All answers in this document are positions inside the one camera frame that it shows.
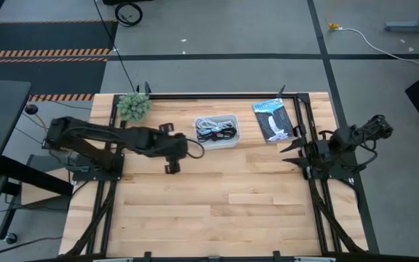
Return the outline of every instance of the black floor mat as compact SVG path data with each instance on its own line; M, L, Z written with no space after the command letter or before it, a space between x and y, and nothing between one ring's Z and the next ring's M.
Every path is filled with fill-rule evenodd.
M30 82L31 100L91 100L105 67L105 58L0 59L0 80Z
M113 39L117 21L105 21ZM107 55L113 48L101 20L0 23L0 57Z

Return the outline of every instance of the green plant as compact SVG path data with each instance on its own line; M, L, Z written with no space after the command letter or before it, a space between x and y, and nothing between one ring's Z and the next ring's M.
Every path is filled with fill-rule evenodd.
M151 101L146 95L130 93L119 97L117 108L122 120L141 122L151 108Z

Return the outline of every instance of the plastic container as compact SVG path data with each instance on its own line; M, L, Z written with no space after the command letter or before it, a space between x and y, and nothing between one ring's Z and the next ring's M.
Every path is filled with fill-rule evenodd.
M195 121L193 122L193 127L195 127L195 138L198 137L198 132L196 131L196 122L198 119L205 118L208 120L211 120L213 122L224 122L231 120L234 123L234 126L237 130L236 135L228 140L208 140L206 142L201 143L201 145L204 147L204 150L214 150L214 149L222 149L222 148L233 148L236 146L237 142L240 140L240 129L239 129L239 120L237 119L237 116L234 114L226 114L226 115L220 115L220 116L200 116L195 118Z

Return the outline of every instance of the concrete floor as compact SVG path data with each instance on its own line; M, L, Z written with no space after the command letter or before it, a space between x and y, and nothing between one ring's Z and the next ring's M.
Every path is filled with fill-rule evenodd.
M352 32L328 32L324 17L332 0L316 0L316 11L330 54L374 54ZM100 5L103 17L112 7ZM231 53L319 54L304 0L155 0L140 2L145 17L133 28L119 27L116 44L122 55L181 55ZM363 31L367 38L392 53L419 53L419 34L386 33L388 20L417 20L419 1L336 0L330 22ZM0 21L98 19L87 0L6 0ZM378 159L362 179L381 253L419 256L419 116L404 90L419 79L419 67L397 60L331 61L338 92L350 124L364 124L384 114L395 131L378 144ZM150 83L154 92L330 91L321 60L153 60L127 61L135 84ZM101 92L128 92L120 63L108 62ZM73 102L88 106L87 102ZM65 115L82 119L88 111L54 103L39 103L48 120ZM21 118L17 126L37 140L43 131ZM30 154L46 155L39 145L15 131L4 152L25 162ZM359 160L368 155L358 152ZM63 232L65 214L17 212L11 231L20 243ZM0 255L0 261L50 258L60 241L40 242ZM7 247L0 242L0 249Z

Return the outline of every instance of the hazard tape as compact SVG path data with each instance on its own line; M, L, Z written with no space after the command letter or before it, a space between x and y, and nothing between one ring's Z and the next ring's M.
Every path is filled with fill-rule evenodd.
M48 63L48 62L87 62L87 61L103 61L107 62L107 58L38 58L38 59L0 59L0 63Z
M42 101L91 101L95 94L54 94L54 95L30 95L31 102Z
M116 19L104 20L105 22L117 22ZM0 24L15 24L15 23L98 23L101 20L62 20L62 21L6 21L0 22Z
M0 57L39 57L69 55L107 55L109 48L89 49L43 49L43 50L0 50Z

